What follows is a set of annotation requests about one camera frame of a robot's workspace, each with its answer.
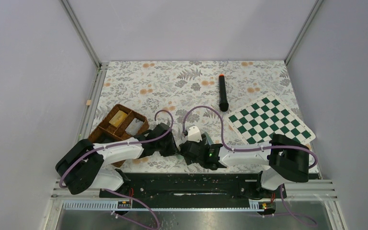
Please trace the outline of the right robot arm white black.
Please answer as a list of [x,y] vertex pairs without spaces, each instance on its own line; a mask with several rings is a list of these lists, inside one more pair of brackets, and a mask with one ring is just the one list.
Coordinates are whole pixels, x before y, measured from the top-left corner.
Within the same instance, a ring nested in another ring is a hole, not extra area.
[[270,196],[286,182],[306,183],[309,180],[309,148],[284,135],[274,134],[270,141],[226,148],[223,144],[186,141],[180,154],[187,164],[198,163],[210,170],[235,165],[257,164],[260,172],[256,191],[259,196]]

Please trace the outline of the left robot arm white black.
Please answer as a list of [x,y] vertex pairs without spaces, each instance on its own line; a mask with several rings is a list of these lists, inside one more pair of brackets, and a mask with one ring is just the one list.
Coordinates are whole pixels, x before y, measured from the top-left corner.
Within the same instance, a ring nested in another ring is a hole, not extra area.
[[145,158],[155,152],[164,157],[179,153],[171,127],[164,123],[123,141],[92,143],[82,139],[55,166],[60,176],[59,187],[67,188],[72,195],[89,188],[101,188],[123,197],[129,192],[129,183],[120,173],[107,170],[106,166]]

